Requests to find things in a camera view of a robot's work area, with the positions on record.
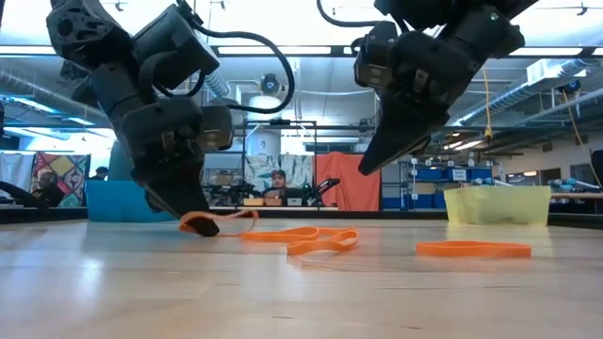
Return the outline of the colourful patchwork quilt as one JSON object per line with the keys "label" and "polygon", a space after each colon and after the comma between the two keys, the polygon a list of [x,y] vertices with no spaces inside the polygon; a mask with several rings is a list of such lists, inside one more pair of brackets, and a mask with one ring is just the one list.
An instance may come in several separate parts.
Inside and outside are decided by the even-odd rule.
{"label": "colourful patchwork quilt", "polygon": [[88,154],[57,154],[37,152],[31,174],[30,192],[39,187],[40,175],[47,171],[54,172],[58,187],[65,193],[58,208],[82,207],[84,189],[90,169]]}

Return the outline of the dark monitor panel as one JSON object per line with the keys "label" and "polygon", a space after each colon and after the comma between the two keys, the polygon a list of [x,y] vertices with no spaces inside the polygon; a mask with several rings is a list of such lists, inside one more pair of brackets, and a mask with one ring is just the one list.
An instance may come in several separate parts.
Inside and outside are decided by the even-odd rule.
{"label": "dark monitor panel", "polygon": [[133,167],[132,159],[126,149],[116,140],[109,157],[108,181],[133,181]]}

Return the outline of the yellow translucent plastic basket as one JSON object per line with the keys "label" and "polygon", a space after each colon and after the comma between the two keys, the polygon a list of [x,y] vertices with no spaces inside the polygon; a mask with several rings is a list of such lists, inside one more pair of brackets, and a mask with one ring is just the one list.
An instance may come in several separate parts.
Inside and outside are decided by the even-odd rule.
{"label": "yellow translucent plastic basket", "polygon": [[457,224],[546,226],[549,186],[467,186],[444,192],[448,220]]}

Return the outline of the blue plastic basket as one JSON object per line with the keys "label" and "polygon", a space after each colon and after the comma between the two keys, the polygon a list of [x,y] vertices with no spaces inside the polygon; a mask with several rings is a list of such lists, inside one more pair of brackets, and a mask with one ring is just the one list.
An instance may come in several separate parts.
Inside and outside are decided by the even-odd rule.
{"label": "blue plastic basket", "polygon": [[160,222],[174,220],[166,212],[153,212],[144,190],[133,181],[88,181],[86,200],[90,221]]}

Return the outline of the leaf-patterned hanging cloth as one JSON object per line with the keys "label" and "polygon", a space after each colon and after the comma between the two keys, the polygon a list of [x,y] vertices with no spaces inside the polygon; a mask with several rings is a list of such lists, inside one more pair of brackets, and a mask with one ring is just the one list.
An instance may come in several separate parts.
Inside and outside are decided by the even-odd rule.
{"label": "leaf-patterned hanging cloth", "polygon": [[302,187],[314,183],[314,157],[310,155],[248,155],[244,160],[245,182],[258,191],[272,186],[271,174],[281,170],[285,173],[288,187]]}

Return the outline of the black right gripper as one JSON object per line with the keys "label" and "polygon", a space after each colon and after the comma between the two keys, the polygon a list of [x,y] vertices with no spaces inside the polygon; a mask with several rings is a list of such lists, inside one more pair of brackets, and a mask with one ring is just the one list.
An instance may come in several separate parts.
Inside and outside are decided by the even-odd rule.
{"label": "black right gripper", "polygon": [[387,76],[381,115],[358,170],[365,176],[400,157],[423,153],[477,72],[477,38],[466,30],[437,37],[409,31],[380,38]]}

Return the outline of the orange-red hanging cloth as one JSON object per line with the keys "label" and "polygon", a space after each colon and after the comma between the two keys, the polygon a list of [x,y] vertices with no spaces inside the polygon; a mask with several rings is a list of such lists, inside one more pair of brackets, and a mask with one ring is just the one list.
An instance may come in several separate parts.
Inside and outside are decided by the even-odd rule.
{"label": "orange-red hanging cloth", "polygon": [[317,179],[339,179],[338,185],[322,195],[327,206],[335,204],[339,211],[378,211],[381,201],[381,172],[368,176],[359,172],[360,154],[328,153],[317,156]]}

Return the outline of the silver ventilation duct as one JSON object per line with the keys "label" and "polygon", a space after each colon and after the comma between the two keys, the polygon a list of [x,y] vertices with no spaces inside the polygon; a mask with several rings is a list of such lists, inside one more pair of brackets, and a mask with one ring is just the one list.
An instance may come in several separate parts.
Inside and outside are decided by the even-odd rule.
{"label": "silver ventilation duct", "polygon": [[[596,68],[601,65],[601,61],[595,58],[574,58],[582,61],[586,66],[585,70],[588,72],[589,69]],[[494,113],[507,108],[517,105],[528,98],[556,87],[560,87],[569,84],[572,81],[543,81],[541,83],[528,85],[527,76],[524,80],[515,82],[508,86],[506,89],[491,94],[482,104],[476,104],[468,108],[458,119],[456,119],[453,125],[468,126],[473,124],[475,121],[486,116],[487,112]]]}
{"label": "silver ventilation duct", "polygon": [[230,94],[230,87],[218,70],[204,77],[204,86],[215,97],[224,98]]}

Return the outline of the white hanging cloth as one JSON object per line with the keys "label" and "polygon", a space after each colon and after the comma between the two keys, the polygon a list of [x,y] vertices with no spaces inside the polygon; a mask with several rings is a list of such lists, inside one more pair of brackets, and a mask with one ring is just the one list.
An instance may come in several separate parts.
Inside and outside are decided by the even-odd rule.
{"label": "white hanging cloth", "polygon": [[28,191],[33,162],[32,153],[0,153],[0,181]]}

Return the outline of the white ceiling unit box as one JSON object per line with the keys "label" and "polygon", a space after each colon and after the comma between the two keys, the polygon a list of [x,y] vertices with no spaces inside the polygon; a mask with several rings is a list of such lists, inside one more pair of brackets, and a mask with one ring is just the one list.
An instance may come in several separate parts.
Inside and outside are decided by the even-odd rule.
{"label": "white ceiling unit box", "polygon": [[578,59],[540,59],[527,67],[527,84],[573,81],[587,75],[585,68]]}

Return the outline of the shelf with blue bins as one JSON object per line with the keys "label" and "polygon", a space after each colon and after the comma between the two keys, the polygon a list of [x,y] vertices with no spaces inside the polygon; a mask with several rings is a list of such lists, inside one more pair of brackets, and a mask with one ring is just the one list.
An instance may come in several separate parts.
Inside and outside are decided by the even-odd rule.
{"label": "shelf with blue bins", "polygon": [[465,164],[419,161],[416,158],[395,161],[382,169],[382,210],[444,210],[444,192],[469,185],[474,179],[489,178],[493,174],[491,161]]}

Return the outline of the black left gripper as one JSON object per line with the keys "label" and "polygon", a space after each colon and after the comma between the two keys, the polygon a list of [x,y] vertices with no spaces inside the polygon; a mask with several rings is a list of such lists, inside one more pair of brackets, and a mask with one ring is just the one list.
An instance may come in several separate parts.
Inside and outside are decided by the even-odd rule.
{"label": "black left gripper", "polygon": [[155,213],[181,218],[209,211],[200,174],[204,115],[188,98],[170,98],[127,113],[118,136],[133,161],[132,176]]}

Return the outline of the black background equipment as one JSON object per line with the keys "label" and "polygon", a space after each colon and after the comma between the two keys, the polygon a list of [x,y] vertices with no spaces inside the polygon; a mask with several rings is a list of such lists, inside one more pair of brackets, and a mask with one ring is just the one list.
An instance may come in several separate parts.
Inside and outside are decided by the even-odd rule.
{"label": "black background equipment", "polygon": [[261,193],[255,189],[253,184],[245,181],[237,185],[209,185],[205,186],[204,188],[208,189],[212,199],[216,199],[217,197],[225,197],[230,200],[231,204],[238,204],[247,198],[261,195]]}

